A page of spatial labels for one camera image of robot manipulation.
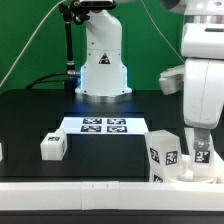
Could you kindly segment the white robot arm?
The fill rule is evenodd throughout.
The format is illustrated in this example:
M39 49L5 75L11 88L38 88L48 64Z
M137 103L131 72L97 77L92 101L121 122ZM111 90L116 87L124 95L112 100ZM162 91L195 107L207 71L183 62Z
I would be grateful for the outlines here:
M92 100L129 94L121 61L120 22L108 13L120 0L80 0L87 16L87 59L76 93ZM211 130L224 108L224 0L159 0L169 12L182 14L184 64L160 74L164 94L184 87L185 123L193 128L193 148L206 151Z

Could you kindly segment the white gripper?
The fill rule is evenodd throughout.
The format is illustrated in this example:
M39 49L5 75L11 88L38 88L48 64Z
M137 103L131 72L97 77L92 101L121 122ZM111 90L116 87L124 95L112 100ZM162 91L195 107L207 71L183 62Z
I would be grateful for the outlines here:
M186 23L181 53L184 120L194 129L194 149L207 150L224 106L224 25Z

